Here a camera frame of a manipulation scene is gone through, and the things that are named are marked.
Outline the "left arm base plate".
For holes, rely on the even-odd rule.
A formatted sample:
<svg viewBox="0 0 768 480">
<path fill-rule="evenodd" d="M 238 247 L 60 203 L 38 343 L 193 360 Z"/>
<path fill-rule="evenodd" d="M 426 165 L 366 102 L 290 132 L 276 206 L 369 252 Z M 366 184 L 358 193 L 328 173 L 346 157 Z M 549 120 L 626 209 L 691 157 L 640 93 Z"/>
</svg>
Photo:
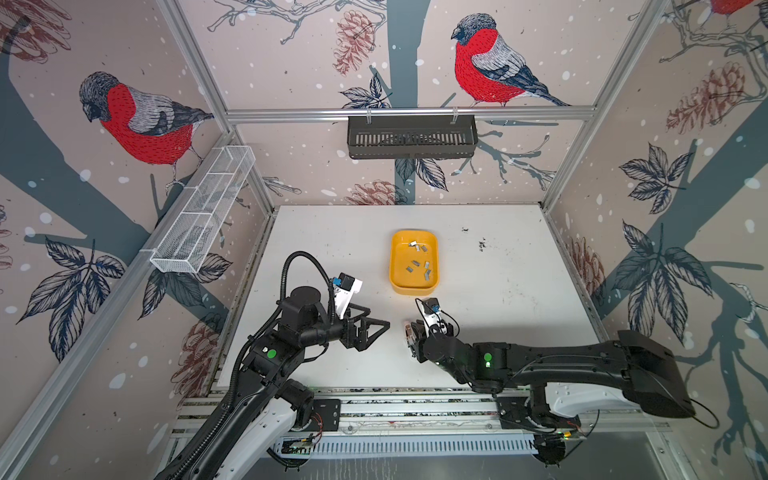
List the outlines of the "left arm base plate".
<svg viewBox="0 0 768 480">
<path fill-rule="evenodd" d="M 315 399 L 312 407 L 308 431 L 338 431 L 341 416 L 341 401 L 339 399 Z"/>
</svg>

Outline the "yellow plastic tray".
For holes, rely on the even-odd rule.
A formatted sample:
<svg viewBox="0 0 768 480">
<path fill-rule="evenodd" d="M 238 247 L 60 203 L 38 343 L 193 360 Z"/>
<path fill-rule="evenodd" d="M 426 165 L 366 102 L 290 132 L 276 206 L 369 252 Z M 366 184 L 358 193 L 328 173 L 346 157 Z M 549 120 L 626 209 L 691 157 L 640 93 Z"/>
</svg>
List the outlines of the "yellow plastic tray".
<svg viewBox="0 0 768 480">
<path fill-rule="evenodd" d="M 427 297 L 440 280 L 438 239 L 426 230 L 399 230 L 391 240 L 389 281 L 401 295 Z"/>
</svg>

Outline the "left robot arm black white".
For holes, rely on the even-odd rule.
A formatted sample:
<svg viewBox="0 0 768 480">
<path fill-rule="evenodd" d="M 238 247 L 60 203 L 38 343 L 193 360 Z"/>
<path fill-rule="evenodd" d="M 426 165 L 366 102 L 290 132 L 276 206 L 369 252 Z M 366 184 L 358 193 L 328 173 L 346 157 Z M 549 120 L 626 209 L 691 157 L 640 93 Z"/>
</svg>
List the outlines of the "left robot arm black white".
<svg viewBox="0 0 768 480">
<path fill-rule="evenodd" d="M 265 330 L 238 353 L 224 398 L 158 478 L 242 479 L 280 437 L 309 424 L 314 394 L 291 377 L 307 348 L 338 341 L 364 351 L 390 328 L 368 308 L 357 311 L 337 317 L 310 286 L 281 299 Z"/>
</svg>

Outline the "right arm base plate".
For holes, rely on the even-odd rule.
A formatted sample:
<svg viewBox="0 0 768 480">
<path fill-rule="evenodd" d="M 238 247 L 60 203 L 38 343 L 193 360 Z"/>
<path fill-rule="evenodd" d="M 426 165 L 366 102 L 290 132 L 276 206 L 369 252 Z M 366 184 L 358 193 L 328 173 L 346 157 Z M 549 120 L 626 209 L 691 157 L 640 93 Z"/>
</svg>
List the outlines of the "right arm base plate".
<svg viewBox="0 0 768 480">
<path fill-rule="evenodd" d="M 498 419 L 504 429 L 521 429 L 534 433 L 555 433 L 560 430 L 580 429 L 578 416 L 567 417 L 550 409 L 543 395 L 531 393 L 523 396 L 495 396 Z"/>
</svg>

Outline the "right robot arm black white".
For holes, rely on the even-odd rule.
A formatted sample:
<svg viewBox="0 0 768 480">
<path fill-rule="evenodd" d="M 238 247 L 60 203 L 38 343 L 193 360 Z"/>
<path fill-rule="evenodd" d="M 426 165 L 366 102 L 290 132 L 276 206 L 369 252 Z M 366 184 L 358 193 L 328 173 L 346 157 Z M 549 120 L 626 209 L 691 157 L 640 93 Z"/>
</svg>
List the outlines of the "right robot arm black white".
<svg viewBox="0 0 768 480">
<path fill-rule="evenodd" d="M 616 340 L 576 347 L 467 344 L 439 331 L 421 333 L 414 325 L 407 327 L 406 339 L 419 362 L 435 364 L 475 393 L 528 388 L 522 405 L 499 408 L 518 428 L 565 428 L 583 412 L 604 409 L 640 409 L 662 418 L 695 415 L 672 352 L 631 330 Z"/>
</svg>

